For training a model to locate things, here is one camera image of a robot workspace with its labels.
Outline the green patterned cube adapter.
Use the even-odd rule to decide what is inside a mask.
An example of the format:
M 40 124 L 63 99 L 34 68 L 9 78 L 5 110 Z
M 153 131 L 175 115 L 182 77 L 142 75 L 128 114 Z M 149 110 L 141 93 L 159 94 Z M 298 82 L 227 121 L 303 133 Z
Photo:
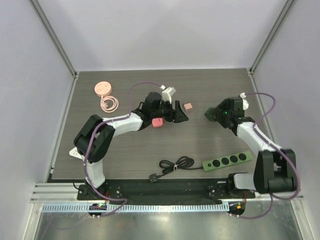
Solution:
M 218 109 L 216 107 L 209 107 L 205 111 L 204 116 L 210 122 L 217 122 L 217 111 Z

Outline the pink red plug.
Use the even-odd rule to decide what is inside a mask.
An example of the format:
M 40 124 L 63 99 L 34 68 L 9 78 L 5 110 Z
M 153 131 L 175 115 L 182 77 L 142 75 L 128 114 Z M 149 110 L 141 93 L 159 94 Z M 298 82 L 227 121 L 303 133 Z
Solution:
M 151 124 L 154 128 L 161 128 L 164 125 L 164 119 L 163 118 L 154 118 L 152 120 Z

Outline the green power strip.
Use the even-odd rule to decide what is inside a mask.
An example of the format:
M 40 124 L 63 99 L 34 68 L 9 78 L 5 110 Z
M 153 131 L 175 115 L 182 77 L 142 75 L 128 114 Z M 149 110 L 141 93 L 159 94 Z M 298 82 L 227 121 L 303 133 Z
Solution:
M 216 171 L 227 167 L 247 163 L 253 160 L 253 155 L 250 151 L 240 152 L 213 160 L 202 162 L 202 168 L 205 172 Z

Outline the pink round power socket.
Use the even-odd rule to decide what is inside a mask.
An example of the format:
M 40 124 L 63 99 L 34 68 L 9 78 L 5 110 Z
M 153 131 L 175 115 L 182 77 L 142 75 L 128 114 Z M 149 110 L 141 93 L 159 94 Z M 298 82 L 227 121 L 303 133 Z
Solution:
M 107 97 L 112 93 L 112 85 L 108 81 L 98 82 L 94 86 L 94 92 L 98 97 Z

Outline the white triangular power socket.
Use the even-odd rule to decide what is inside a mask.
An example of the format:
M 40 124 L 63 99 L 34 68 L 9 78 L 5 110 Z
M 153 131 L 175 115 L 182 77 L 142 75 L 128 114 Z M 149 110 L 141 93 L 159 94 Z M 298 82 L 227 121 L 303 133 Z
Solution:
M 73 158 L 77 158 L 77 159 L 82 159 L 82 155 L 78 153 L 78 150 L 76 147 L 72 148 L 70 151 L 69 151 L 69 155 Z

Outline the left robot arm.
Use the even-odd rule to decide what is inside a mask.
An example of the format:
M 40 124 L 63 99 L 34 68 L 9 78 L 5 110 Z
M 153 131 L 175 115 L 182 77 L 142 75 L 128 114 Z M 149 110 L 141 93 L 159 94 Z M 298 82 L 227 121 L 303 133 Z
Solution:
M 94 114 L 89 117 L 73 144 L 83 161 L 85 181 L 89 186 L 88 193 L 95 200 L 102 199 L 107 193 L 103 158 L 113 138 L 144 130 L 156 118 L 175 124 L 189 120 L 178 100 L 174 103 L 163 100 L 158 92 L 149 93 L 136 109 L 126 115 L 101 118 Z

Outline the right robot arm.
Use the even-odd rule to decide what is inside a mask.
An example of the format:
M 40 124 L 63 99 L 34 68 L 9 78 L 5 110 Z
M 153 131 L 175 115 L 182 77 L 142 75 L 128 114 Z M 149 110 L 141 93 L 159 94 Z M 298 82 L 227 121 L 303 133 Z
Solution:
M 251 117 L 245 116 L 249 103 L 246 98 L 228 97 L 216 107 L 209 108 L 205 116 L 219 123 L 243 140 L 256 155 L 255 169 L 250 173 L 236 173 L 233 181 L 225 185 L 226 194 L 237 198 L 244 189 L 280 198 L 280 193 L 292 193 L 290 200 L 300 192 L 301 182 L 296 168 L 296 155 L 270 140 Z

